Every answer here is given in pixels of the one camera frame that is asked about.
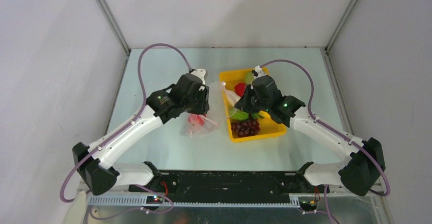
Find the bright red apple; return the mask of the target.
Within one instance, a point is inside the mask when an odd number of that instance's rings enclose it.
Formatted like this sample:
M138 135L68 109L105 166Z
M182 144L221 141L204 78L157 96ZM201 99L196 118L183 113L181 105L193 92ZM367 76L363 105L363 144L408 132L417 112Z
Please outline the bright red apple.
M205 124L206 115L189 114L187 121L193 127L203 126Z

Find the clear pink-dotted zip bag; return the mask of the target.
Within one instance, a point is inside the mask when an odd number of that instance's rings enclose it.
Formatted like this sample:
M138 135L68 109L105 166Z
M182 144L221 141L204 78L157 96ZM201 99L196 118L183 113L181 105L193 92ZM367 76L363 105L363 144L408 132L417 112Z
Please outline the clear pink-dotted zip bag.
M209 111L205 115L186 113L180 116L182 121L180 135L198 137L216 132L222 128L226 119L224 109L223 86L219 81L209 85Z

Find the yellow plastic tray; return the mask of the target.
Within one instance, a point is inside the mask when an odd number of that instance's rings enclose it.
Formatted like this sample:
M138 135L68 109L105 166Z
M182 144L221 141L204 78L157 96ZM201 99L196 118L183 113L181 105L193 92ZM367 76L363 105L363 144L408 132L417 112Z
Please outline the yellow plastic tray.
M251 73L251 70L252 68L224 71L219 74L219 80L220 82L225 82L225 88L227 90L235 91L236 85L238 85L239 83L245 83L245 77L247 76L248 73ZM267 113L261 111L259 113L259 118L257 119L260 128L258 133L252 136L239 137L237 133L234 133L233 130L231 130L231 124L236 122L235 116L232 113L230 113L230 110L234 112L234 110L232 110L233 106L229 103L229 100L227 99L227 96L225 95L224 91L222 91L222 94L223 94L225 114L228 117L225 120L226 125L228 127L227 132L229 138L234 143L240 143L240 142L256 140L256 139L279 137L286 134L287 128L284 125L277 124L270 118L270 116Z

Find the purple grape bunch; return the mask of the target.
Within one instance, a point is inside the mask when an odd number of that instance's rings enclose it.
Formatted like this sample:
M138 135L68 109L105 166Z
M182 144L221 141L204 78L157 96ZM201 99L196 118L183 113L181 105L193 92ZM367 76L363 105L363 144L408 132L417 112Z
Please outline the purple grape bunch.
M237 137L255 136L260 132L260 124L255 119L231 122L230 126L233 135Z

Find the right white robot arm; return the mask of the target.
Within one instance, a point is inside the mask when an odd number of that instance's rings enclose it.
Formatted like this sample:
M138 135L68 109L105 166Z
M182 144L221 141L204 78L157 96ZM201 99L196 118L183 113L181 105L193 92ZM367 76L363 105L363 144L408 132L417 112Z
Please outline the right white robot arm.
M301 132L332 150L338 163L309 162L298 170L297 188L310 192L318 185L339 185L353 194L365 196L385 170L381 143L361 139L336 130L310 111L294 96L284 96L268 75L254 79L245 89L235 108L255 114L267 113L277 124Z

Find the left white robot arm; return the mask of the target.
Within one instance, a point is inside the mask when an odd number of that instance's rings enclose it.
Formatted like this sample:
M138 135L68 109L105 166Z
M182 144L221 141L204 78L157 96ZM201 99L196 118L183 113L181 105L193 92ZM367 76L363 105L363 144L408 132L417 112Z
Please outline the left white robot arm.
M115 186L141 185L148 191L160 188L159 171L150 162L116 164L117 159L149 132L182 113L205 115L209 111L206 70L182 75L176 84L153 92L145 105L116 131L86 146L73 149L77 172L93 195L102 195Z

